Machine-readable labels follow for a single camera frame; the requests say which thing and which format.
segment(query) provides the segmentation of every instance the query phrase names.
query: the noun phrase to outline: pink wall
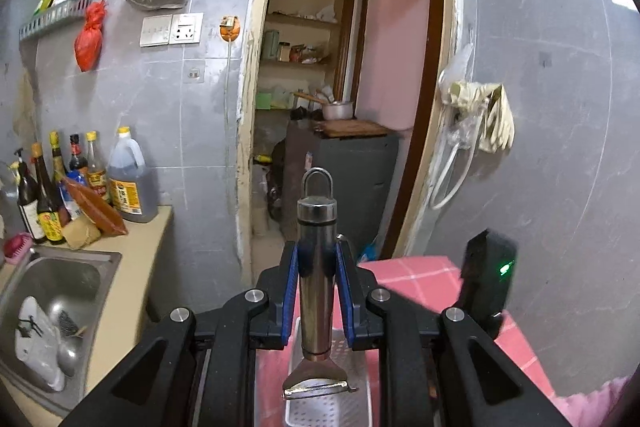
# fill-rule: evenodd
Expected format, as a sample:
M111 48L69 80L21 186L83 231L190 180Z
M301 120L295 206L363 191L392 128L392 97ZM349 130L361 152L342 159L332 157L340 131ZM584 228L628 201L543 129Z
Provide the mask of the pink wall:
M394 130L414 126L429 0L369 0L356 116Z

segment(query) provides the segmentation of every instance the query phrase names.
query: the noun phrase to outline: green light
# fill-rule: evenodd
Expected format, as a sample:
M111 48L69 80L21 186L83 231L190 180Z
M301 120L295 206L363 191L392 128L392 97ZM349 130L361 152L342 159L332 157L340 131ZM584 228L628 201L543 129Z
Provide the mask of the green light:
M513 261L511 261L510 263L507 263L504 266L502 266L500 268L500 275L506 274L511 269L511 265L512 264L513 264Z

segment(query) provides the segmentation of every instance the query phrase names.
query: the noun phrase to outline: pink sleeve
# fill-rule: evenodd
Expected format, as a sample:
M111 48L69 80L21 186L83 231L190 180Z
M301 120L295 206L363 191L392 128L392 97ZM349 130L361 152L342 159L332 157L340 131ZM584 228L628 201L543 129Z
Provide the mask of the pink sleeve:
M573 427L599 427L627 380L628 377L615 378L593 393L553 397L551 401Z

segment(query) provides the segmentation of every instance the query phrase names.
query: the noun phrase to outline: kitchen counter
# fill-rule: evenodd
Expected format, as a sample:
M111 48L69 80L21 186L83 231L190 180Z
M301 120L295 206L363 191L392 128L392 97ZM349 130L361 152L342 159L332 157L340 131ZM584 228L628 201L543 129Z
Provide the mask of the kitchen counter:
M171 217L170 206L158 207L158 215L149 223L125 221L128 235L103 237L83 248L90 251L120 252L122 258L104 302L89 359L86 391L91 391L113 367L138 343L145 315L146 295L156 254ZM0 268L0 291L14 266ZM62 419L18 391L4 377L2 382L34 427L57 426Z

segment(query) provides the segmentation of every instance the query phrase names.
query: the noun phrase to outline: metal screw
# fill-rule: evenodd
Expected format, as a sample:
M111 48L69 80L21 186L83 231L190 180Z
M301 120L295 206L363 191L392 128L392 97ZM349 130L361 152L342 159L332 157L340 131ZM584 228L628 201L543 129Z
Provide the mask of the metal screw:
M460 308L449 308L444 314L451 322L460 322L465 318L465 312Z
M173 322L184 322L189 318L189 310L187 308L176 308L169 316Z
M384 288L376 288L375 290L371 291L371 298L374 301L386 302L391 298L391 293L389 293L389 291L385 290Z
M249 302L260 302L262 299L264 299L264 292L262 290L254 288L253 290L249 290L247 293L245 293L244 298Z

